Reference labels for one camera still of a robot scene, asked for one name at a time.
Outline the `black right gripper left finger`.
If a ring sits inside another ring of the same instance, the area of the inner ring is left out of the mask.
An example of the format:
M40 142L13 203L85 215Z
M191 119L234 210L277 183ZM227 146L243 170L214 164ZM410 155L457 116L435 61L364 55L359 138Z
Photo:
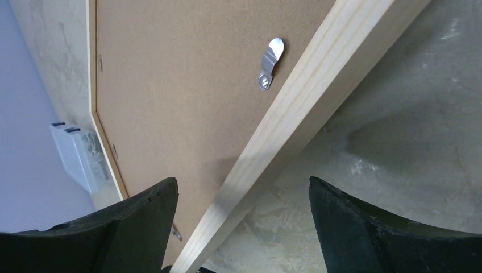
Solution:
M168 272L178 202L164 179L126 200L48 230L1 234L2 272Z

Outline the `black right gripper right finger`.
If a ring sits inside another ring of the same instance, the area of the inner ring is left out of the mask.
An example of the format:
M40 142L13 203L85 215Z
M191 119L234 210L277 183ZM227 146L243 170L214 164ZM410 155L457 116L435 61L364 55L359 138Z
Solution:
M309 200L328 272L480 272L481 235L423 224L312 176Z

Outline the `wooden picture frame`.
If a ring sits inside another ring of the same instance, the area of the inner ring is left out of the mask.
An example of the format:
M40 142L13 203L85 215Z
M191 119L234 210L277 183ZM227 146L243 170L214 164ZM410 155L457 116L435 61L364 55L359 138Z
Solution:
M195 272L427 1L89 1L90 111L120 198L178 181Z

